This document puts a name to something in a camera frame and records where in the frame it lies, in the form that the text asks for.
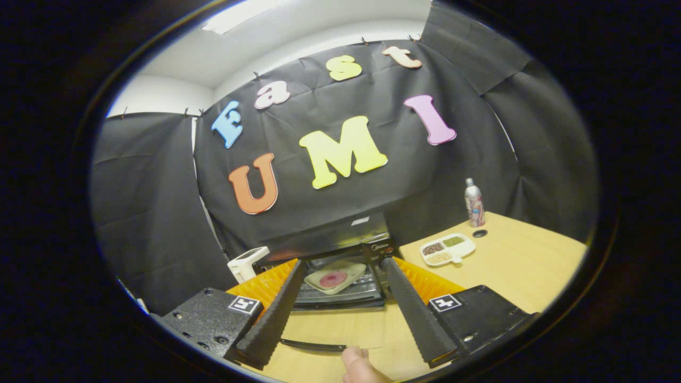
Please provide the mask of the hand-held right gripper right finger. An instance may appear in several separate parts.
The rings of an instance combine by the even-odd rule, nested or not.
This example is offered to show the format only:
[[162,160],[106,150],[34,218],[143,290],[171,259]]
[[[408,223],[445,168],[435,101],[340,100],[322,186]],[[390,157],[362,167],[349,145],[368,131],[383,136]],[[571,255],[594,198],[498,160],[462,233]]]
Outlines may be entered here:
[[517,337],[532,313],[484,286],[460,289],[433,272],[396,257],[383,260],[388,286],[423,360],[460,367]]

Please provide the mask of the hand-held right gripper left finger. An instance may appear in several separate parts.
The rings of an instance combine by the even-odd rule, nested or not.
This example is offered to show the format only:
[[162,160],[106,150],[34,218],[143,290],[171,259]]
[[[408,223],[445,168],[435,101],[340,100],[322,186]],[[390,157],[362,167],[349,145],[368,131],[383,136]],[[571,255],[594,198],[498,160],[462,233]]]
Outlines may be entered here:
[[204,353],[263,369],[286,327],[307,266],[292,259],[229,289],[204,288],[158,323]]

